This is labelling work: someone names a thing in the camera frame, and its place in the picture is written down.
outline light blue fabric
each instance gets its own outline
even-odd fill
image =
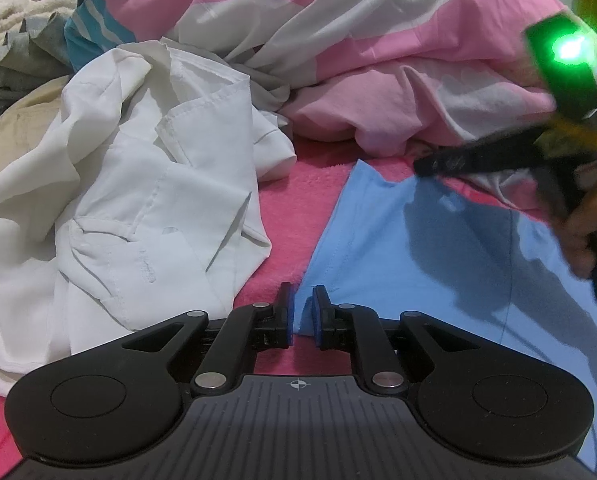
[[[579,377],[596,410],[580,457],[597,467],[597,304],[543,224],[436,180],[386,182],[359,162],[296,293],[302,334],[315,285],[385,318],[420,310]]]

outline green light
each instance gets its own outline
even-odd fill
[[[568,34],[558,38],[552,46],[554,60],[566,65],[594,62],[594,53],[588,39],[582,34]]]

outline hand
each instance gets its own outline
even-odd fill
[[[597,189],[589,192],[568,218],[551,216],[549,224],[559,239],[563,257],[573,274],[589,278],[596,265],[596,256],[588,243],[589,235],[597,232]]]

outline pink towel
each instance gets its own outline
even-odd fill
[[[324,144],[297,139],[294,144],[298,162],[290,177],[264,184],[260,193],[261,215],[272,240],[272,254],[245,285],[236,304],[272,301],[281,282],[289,281],[295,286],[301,282],[354,162],[366,157],[354,141]],[[368,163],[387,180],[400,181],[412,174],[405,158],[382,158]],[[476,202],[501,205],[459,181],[450,180],[447,184]],[[260,354],[256,363],[256,372],[260,374],[306,376],[350,371],[347,354],[319,351],[306,337],[295,337],[294,347],[289,350]],[[5,424],[0,398],[0,477],[20,457]]]

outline white shirt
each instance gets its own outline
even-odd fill
[[[291,142],[248,76],[182,48],[93,60],[0,173],[0,394],[182,312],[226,317],[269,255],[257,179],[289,173]]]

